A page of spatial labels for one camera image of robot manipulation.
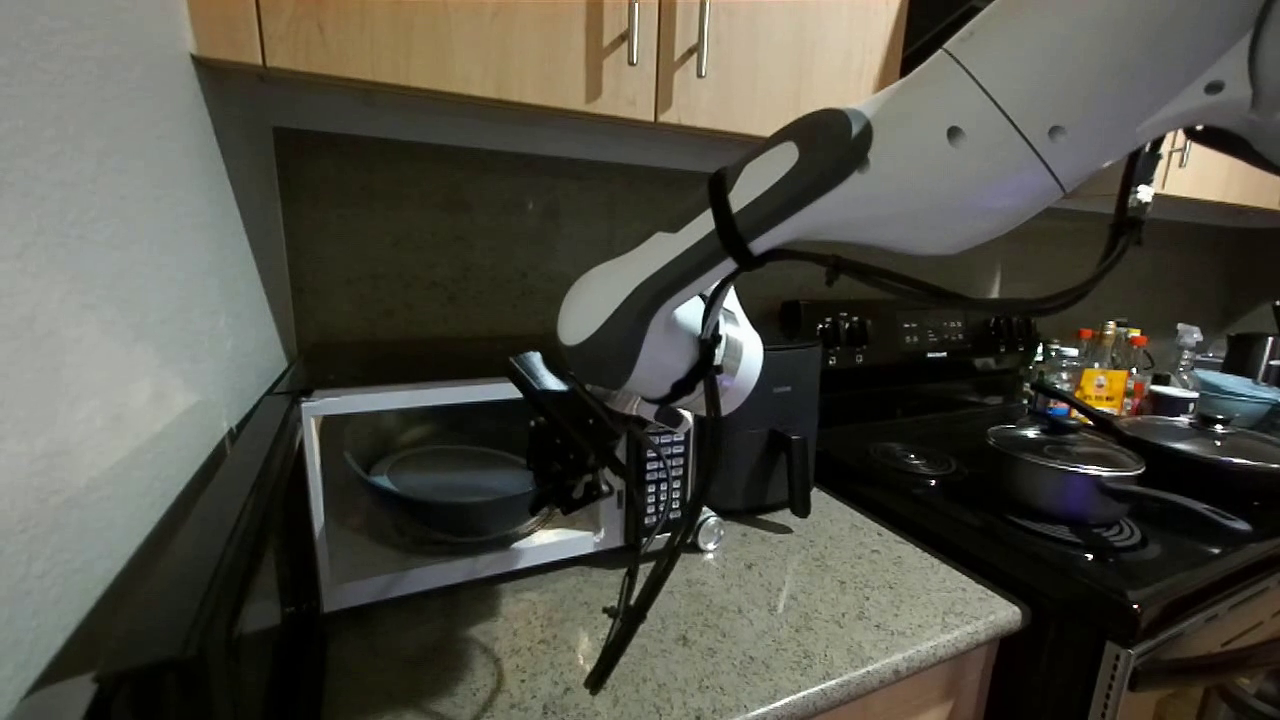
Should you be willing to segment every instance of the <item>backsplash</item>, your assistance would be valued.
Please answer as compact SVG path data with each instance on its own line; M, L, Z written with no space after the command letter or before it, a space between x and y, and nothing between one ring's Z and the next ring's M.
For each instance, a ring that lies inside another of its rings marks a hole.
M277 157L291 331L315 367L344 352L411 347L406 364L427 371L449 352L544 345L560 290L582 268L672 226L704 196L698 172L327 131L278 131ZM1040 295L1092 268L1102 226L1102 215L1044 211L962 257L852 257L972 295ZM1069 331L1109 317L1154 340L1177 320L1229 326L1280 295L1277 260L1280 233L1149 224L1142 243L1085 303L1044 326ZM822 288L816 268L765 268L739 288L757 317L778 299L874 295L861 282Z

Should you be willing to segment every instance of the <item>cabinet door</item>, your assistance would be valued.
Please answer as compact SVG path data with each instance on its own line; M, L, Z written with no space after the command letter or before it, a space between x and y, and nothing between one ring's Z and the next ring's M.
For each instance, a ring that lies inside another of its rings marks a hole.
M192 55L260 62L256 0L188 0Z
M653 118L656 0L260 0L267 66Z
M1183 131L1172 131L1162 141L1162 168L1154 191L1162 198L1222 203L1219 211L1280 211L1280 174L1240 163L1236 157L1210 153L1202 142L1186 142Z
M902 0L668 0L656 117L767 137L896 79Z

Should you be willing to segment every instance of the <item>wall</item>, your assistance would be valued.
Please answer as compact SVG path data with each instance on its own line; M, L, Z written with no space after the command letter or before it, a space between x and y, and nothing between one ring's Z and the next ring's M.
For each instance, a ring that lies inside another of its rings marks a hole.
M443 352L488 357L544 345L556 295L603 257L682 218L704 198L704 172L632 161L527 157L284 131L278 198L286 224L291 313L298 357L321 384L391 371L451 371ZM1102 247L1102 215L1044 211L962 257L908 260L852 250L972 295L1044 295L1080 276ZM1044 331L1120 317L1158 340L1177 320L1207 331L1273 299L1277 226L1149 224L1141 247L1085 303L1048 317ZM745 281L747 309L790 295L870 295L822 288L812 268L767 268Z
M0 710L284 367L182 27L0 2Z

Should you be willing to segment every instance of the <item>stovetop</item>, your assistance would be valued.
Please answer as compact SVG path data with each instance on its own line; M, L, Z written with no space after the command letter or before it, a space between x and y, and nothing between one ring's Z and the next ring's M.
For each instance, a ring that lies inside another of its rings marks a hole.
M1229 533L1162 499L1124 499L1127 515L1073 526L1011 506L984 428L1015 402L902 419L828 423L820 482L1028 610L1080 615L1112 639L1150 637L1219 592L1280 568L1280 506L1202 495L1254 523Z

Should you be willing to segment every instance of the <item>bowl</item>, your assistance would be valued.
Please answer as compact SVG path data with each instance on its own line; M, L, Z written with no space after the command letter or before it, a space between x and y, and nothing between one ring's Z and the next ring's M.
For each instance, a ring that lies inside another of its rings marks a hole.
M1229 417L1236 428L1280 428L1280 389L1236 371L1197 367L1201 413Z

